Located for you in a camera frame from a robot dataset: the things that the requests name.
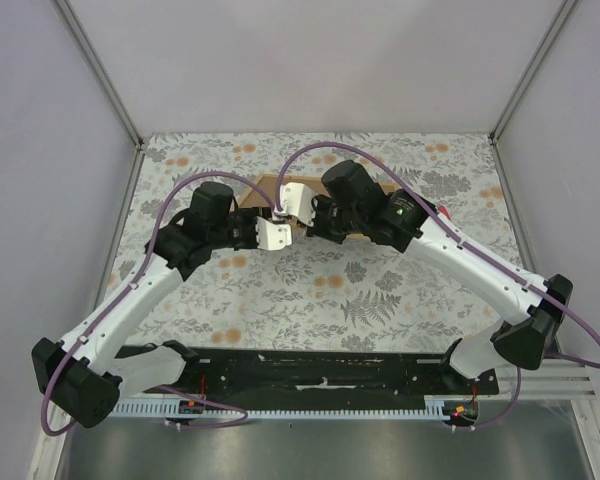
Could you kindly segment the wooden picture frame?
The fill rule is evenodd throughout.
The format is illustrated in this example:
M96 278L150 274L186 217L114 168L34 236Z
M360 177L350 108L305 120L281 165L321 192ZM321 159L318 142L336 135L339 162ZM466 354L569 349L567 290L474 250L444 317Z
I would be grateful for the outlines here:
M254 183L259 186L260 189L263 190L272 201L274 201L276 193L276 181L276 174L264 173L259 175L254 180ZM317 194L323 194L327 197L330 197L330 194L322 184L319 176L285 175L283 184L289 182L305 184ZM380 182L380 186L385 194L392 194L399 189L395 183L391 182ZM237 202L238 206L242 208L268 206L268 203L265 201L265 199L251 187L247 187L245 191L237 197ZM305 229L300 226L296 220L291 221L291 227L294 234L305 234Z

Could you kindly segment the red black screwdriver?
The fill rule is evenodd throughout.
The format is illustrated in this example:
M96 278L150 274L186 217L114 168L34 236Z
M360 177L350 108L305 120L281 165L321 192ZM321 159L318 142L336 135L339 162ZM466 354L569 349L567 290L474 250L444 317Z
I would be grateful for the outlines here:
M444 216L446 216L449 220L451 220L451 215L450 215L449 211L446 209L446 207L439 206L438 210L440 213L442 213Z

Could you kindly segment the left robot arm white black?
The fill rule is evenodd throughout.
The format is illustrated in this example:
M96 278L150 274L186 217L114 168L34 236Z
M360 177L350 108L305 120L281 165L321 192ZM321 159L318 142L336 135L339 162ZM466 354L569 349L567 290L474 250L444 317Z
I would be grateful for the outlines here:
M242 208L233 189L216 176L199 176L189 206L171 219L165 214L174 197L167 196L143 257L122 283L59 340L43 338L33 347L43 396L40 421L47 435L62 435L76 424L94 427L123 398L153 388L186 393L199 384L198 356L178 341L126 358L118 353L147 315L214 251L265 247L272 201Z

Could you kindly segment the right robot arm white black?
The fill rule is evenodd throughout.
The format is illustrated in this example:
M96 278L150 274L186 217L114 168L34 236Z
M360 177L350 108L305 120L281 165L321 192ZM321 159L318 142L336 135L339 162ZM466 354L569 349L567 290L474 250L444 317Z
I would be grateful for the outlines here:
M569 279L560 274L545 279L483 247L471 252L468 240L434 204L403 189L384 192L354 161L333 166L321 183L326 192L311 200L315 217L308 235L342 243L350 234L362 234L435 266L499 314L494 325L446 351L437 371L445 391L461 393L474 377L506 364L540 367L564 319L555 304L569 302Z

